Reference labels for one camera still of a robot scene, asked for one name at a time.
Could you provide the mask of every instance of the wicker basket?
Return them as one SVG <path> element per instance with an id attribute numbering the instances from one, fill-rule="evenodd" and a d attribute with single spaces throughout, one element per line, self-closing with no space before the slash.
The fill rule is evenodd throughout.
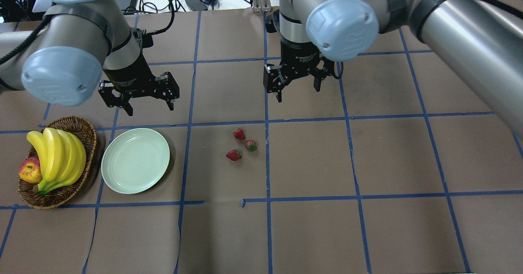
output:
<path id="1" fill-rule="evenodd" d="M 28 206 L 33 209 L 52 209 L 63 205 L 73 198 L 84 186 L 90 175 L 91 165 L 95 156 L 97 146 L 97 134 L 93 125 L 84 118 L 78 116 L 65 116 L 49 123 L 47 127 L 61 129 L 74 134 L 82 142 L 86 152 L 85 169 L 80 178 L 72 185 L 54 189 L 49 194 L 41 196 L 33 192 L 34 184 L 18 180 L 18 194 Z M 27 158 L 36 156 L 34 147 L 31 146 Z"/>

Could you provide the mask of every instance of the plate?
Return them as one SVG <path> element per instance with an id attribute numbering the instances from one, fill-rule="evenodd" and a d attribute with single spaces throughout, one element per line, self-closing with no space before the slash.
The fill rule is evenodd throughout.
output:
<path id="1" fill-rule="evenodd" d="M 147 128 L 131 129 L 107 147 L 101 160 L 101 175 L 115 192 L 136 194 L 162 178 L 169 158 L 169 145 L 162 134 Z"/>

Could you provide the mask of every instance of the strawberry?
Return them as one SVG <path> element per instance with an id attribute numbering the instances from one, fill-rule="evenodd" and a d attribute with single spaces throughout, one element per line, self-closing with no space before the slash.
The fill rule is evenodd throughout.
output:
<path id="1" fill-rule="evenodd" d="M 241 152 L 237 149 L 233 149 L 232 151 L 227 153 L 226 157 L 232 161 L 237 161 L 241 159 Z"/>
<path id="2" fill-rule="evenodd" d="M 258 147 L 256 146 L 256 142 L 254 142 L 254 140 L 248 140 L 245 143 L 245 149 L 247 149 L 247 151 L 256 151 Z"/>
<path id="3" fill-rule="evenodd" d="M 233 131 L 232 135 L 239 140 L 245 140 L 245 132 L 243 132 L 243 129 L 238 128 Z"/>

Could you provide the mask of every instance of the fruit basket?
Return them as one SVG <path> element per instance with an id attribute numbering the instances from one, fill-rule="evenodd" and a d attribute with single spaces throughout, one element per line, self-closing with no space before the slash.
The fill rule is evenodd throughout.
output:
<path id="1" fill-rule="evenodd" d="M 82 142 L 86 152 L 85 169 L 78 181 L 72 185 L 64 186 L 52 190 L 45 196 L 33 192 L 35 184 L 27 183 L 22 179 L 18 180 L 18 194 L 28 206 L 33 209 L 52 209 L 59 207 L 71 200 L 86 183 L 91 170 L 91 164 L 95 157 L 97 146 L 97 134 L 93 125 L 84 118 L 79 116 L 65 116 L 49 123 L 46 127 L 61 129 L 73 133 Z M 29 150 L 27 158 L 36 156 L 36 150 L 33 146 Z"/>

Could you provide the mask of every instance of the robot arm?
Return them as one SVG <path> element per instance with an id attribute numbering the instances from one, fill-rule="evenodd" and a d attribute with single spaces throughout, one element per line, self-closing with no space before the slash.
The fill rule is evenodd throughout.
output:
<path id="1" fill-rule="evenodd" d="M 280 0 L 268 28 L 280 33 L 282 61 L 267 64 L 264 86 L 282 100 L 293 79 L 314 87 L 334 76 L 334 61 L 366 51 L 378 33 L 409 25 L 523 138 L 523 21 L 477 0 Z M 322 69 L 316 66 L 324 61 Z"/>
<path id="2" fill-rule="evenodd" d="M 108 107 L 132 116 L 129 99 L 152 96 L 172 110 L 179 88 L 169 72 L 151 73 L 139 30 L 131 30 L 115 0 L 53 0 L 47 28 L 19 54 L 0 65 L 0 92 L 26 89 L 49 103 L 80 105 L 98 89 Z M 0 35 L 0 56 L 31 32 Z M 104 71 L 109 81 L 100 81 Z"/>

